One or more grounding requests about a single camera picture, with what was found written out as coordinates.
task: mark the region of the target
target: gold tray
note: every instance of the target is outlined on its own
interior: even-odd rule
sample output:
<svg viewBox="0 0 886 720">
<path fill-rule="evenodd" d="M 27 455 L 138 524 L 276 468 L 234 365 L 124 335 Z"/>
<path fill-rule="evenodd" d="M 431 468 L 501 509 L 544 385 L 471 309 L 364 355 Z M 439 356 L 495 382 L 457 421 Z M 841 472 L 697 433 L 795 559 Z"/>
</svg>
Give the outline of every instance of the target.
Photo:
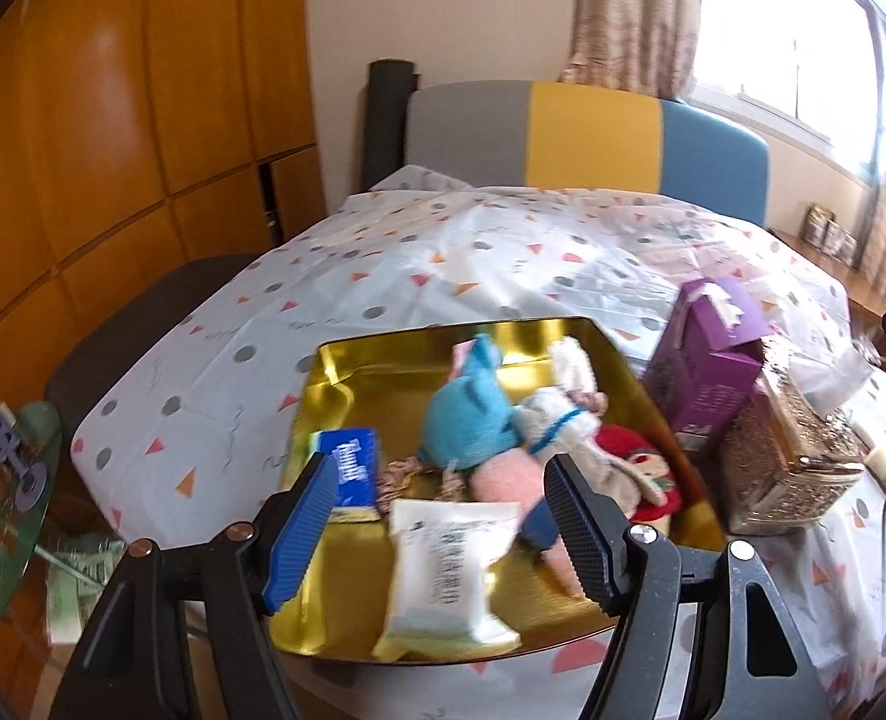
<svg viewBox="0 0 886 720">
<path fill-rule="evenodd" d="M 513 403 L 553 383 L 550 343 L 577 338 L 609 396 L 606 421 L 646 437 L 675 471 L 684 509 L 673 517 L 673 541 L 723 548 L 723 530 L 702 479 L 617 349 L 585 317 L 427 327 L 320 346 L 293 424 L 283 488 L 307 463 L 310 435 L 317 430 L 376 429 L 383 464 L 413 454 L 420 445 L 425 407 L 449 371 L 452 346 L 481 332 L 489 333 L 505 355 L 499 383 Z M 437 485 L 435 475 L 418 476 L 407 495 L 432 498 Z M 522 638 L 511 656 L 566 644 L 615 624 L 592 601 L 566 596 L 535 550 L 518 541 L 494 565 L 494 575 L 492 611 Z M 300 591 L 270 623 L 274 644 L 299 655 L 378 662 L 370 653 L 382 633 L 392 576 L 393 545 L 382 522 L 326 526 Z"/>
</svg>

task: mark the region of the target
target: screw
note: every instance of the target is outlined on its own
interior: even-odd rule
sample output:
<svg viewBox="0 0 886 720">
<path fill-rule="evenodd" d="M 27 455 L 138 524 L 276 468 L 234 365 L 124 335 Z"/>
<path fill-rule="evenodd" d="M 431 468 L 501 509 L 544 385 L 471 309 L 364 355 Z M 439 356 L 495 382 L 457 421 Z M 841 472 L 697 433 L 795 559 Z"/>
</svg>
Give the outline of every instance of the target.
<svg viewBox="0 0 886 720">
<path fill-rule="evenodd" d="M 638 541 L 641 544 L 652 544 L 656 540 L 657 533 L 656 528 L 652 525 L 633 525 L 629 529 L 629 535 L 633 538 L 633 541 Z"/>
<path fill-rule="evenodd" d="M 753 560 L 753 555 L 756 555 L 756 550 L 748 541 L 734 541 L 729 545 L 729 552 L 739 560 Z"/>
<path fill-rule="evenodd" d="M 230 541 L 249 541 L 256 534 L 257 529 L 249 522 L 233 522 L 226 528 L 226 536 Z"/>
<path fill-rule="evenodd" d="M 137 538 L 132 544 L 130 544 L 130 556 L 131 557 L 146 557 L 153 551 L 153 542 L 149 541 L 148 538 Z"/>
</svg>

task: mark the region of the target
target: pink plush toy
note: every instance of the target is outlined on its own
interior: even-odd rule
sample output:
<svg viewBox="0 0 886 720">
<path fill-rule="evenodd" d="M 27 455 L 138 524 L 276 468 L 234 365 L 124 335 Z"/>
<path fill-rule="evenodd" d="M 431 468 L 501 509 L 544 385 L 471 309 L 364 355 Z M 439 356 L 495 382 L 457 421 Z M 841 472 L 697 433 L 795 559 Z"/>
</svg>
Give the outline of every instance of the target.
<svg viewBox="0 0 886 720">
<path fill-rule="evenodd" d="M 513 503 L 521 506 L 519 519 L 526 518 L 540 505 L 545 506 L 542 494 L 542 464 L 522 449 L 510 449 L 478 466 L 470 475 L 473 499 L 487 503 Z M 542 551 L 542 560 L 556 575 L 567 594 L 585 598 L 576 571 L 569 560 L 563 540 L 556 541 Z"/>
</svg>

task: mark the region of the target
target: tissue box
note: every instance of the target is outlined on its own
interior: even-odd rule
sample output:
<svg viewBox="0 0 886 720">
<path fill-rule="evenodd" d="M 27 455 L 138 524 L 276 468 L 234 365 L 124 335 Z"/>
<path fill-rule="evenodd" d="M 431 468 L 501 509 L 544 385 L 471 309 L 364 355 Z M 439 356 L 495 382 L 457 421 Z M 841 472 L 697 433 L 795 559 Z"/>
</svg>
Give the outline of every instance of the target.
<svg viewBox="0 0 886 720">
<path fill-rule="evenodd" d="M 377 432 L 372 428 L 321 430 L 310 439 L 310 453 L 334 455 L 339 471 L 330 522 L 373 522 L 377 512 Z"/>
<path fill-rule="evenodd" d="M 753 394 L 719 447 L 729 531 L 774 536 L 817 522 L 862 476 L 866 446 L 839 410 L 819 418 L 787 373 L 796 352 L 763 340 Z"/>
<path fill-rule="evenodd" d="M 727 326 L 713 300 L 697 298 L 708 283 L 742 312 L 736 324 Z M 734 277 L 680 287 L 642 384 L 684 450 L 698 451 L 715 439 L 745 402 L 762 369 L 759 339 L 768 332 L 761 307 Z"/>
</svg>

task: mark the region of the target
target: blue plush toy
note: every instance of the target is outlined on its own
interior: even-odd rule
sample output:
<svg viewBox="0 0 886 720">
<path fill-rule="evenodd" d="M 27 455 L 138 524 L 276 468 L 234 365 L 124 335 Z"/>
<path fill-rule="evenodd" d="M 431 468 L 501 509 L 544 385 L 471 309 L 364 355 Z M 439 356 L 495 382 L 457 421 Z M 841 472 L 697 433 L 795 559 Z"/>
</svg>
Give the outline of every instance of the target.
<svg viewBox="0 0 886 720">
<path fill-rule="evenodd" d="M 438 469 L 472 469 L 521 444 L 513 406 L 497 380 L 502 352 L 484 333 L 476 336 L 459 376 L 438 389 L 422 425 L 420 459 Z"/>
</svg>

